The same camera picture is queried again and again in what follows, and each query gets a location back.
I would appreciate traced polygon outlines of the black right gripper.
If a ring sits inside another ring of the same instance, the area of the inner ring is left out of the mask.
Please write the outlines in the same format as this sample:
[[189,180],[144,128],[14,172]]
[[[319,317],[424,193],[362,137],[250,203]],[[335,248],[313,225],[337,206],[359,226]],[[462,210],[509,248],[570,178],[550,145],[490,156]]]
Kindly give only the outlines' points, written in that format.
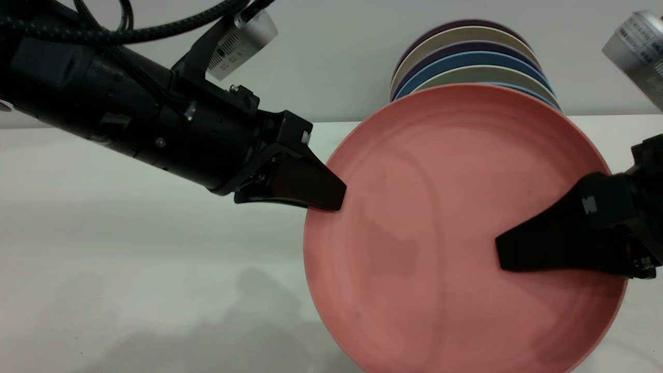
[[[495,239],[500,267],[656,278],[662,261],[662,136],[645,139],[631,153],[628,178],[590,173],[546,210],[500,234]],[[626,225],[634,213],[628,182],[636,217]]]

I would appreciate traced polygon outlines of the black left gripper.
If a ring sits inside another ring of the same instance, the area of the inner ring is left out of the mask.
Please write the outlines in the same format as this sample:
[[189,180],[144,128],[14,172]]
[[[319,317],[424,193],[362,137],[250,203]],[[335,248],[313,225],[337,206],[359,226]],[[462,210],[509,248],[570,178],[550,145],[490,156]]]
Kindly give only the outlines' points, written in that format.
[[[155,165],[214,194],[234,192],[237,204],[275,203],[341,209],[346,184],[309,147],[313,125],[282,111],[258,108],[245,87],[224,90],[206,78],[158,78],[172,104],[155,123]],[[279,155],[265,151],[279,146]]]

